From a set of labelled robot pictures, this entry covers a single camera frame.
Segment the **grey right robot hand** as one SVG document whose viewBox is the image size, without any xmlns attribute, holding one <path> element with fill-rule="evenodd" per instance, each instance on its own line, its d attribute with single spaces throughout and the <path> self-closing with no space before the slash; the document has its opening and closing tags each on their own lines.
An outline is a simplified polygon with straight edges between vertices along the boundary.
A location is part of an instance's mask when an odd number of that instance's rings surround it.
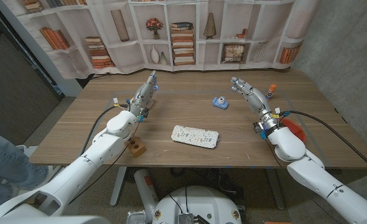
<svg viewBox="0 0 367 224">
<path fill-rule="evenodd" d="M 231 83 L 233 84 L 232 89 L 244 96 L 251 110 L 259 117 L 264 130 L 274 131 L 278 128 L 277 118 L 272 117 L 272 110 L 267 99 L 257 88 L 236 77 L 231 78 Z"/>
</svg>

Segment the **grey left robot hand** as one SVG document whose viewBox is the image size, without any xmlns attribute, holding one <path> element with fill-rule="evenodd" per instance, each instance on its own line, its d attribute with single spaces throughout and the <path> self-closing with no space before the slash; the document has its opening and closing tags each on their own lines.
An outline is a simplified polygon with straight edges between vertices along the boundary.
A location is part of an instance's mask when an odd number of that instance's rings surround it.
<svg viewBox="0 0 367 224">
<path fill-rule="evenodd" d="M 156 71 L 153 70 L 147 81 L 137 90 L 129 106 L 129 112 L 135 116 L 147 117 L 152 97 L 158 90 Z"/>
</svg>

